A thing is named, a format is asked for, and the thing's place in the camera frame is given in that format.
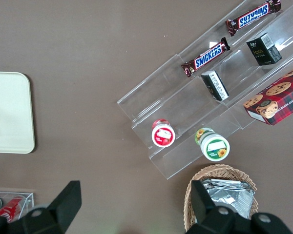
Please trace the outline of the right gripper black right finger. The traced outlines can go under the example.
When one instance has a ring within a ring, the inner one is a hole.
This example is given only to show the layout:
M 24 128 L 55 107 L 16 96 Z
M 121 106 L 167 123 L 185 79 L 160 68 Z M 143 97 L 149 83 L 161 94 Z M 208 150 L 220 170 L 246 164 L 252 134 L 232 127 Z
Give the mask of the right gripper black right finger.
M 188 234 L 251 233 L 251 221 L 226 206 L 216 206 L 199 180 L 191 182 L 191 204 L 197 222 Z

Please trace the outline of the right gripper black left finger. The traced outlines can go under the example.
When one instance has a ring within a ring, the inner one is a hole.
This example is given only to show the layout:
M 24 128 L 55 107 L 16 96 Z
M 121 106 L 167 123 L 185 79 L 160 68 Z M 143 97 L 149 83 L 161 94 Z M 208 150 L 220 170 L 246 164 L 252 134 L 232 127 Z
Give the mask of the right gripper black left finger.
M 69 182 L 46 207 L 38 207 L 9 224 L 10 234 L 64 234 L 82 205 L 81 183 Z

